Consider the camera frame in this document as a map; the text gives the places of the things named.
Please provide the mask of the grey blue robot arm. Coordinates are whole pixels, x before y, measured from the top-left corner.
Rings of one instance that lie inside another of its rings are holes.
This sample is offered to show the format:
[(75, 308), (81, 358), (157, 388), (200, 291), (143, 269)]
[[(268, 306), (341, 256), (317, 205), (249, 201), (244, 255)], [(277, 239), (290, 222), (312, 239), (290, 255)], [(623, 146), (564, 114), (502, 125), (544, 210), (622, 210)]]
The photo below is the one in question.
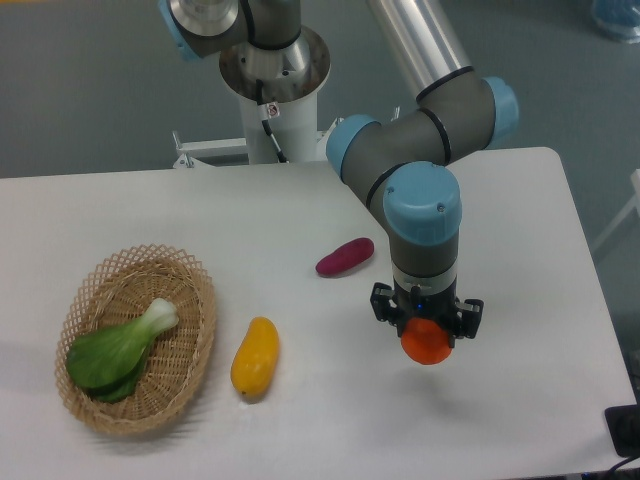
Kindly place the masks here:
[(450, 350), (473, 338), (484, 305), (456, 294), (460, 188), (449, 165), (511, 133), (513, 90), (478, 76), (436, 1), (372, 1), (373, 13), (417, 108), (383, 124), (366, 115), (317, 129), (314, 102), (330, 70), (323, 39), (296, 1), (162, 1), (180, 53), (219, 59), (242, 108), (251, 163), (312, 160), (323, 150), (335, 172), (385, 230), (393, 284), (370, 302), (407, 353)]

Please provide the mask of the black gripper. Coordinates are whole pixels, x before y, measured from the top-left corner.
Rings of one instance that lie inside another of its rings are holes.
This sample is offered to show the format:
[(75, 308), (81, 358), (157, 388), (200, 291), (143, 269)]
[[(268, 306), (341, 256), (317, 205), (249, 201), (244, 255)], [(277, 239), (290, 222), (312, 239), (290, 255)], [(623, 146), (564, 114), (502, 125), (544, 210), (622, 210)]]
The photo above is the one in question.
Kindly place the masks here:
[(411, 320), (416, 325), (424, 323), (436, 328), (438, 334), (443, 333), (449, 340), (449, 346), (455, 347), (460, 339), (475, 339), (481, 324), (484, 301), (467, 299), (461, 301), (456, 294), (457, 278), (437, 281), (429, 278), (428, 284), (394, 279), (394, 290), (391, 286), (376, 282), (373, 285), (370, 304), (375, 318), (379, 322), (388, 323), (396, 328), (401, 338), (409, 332)]

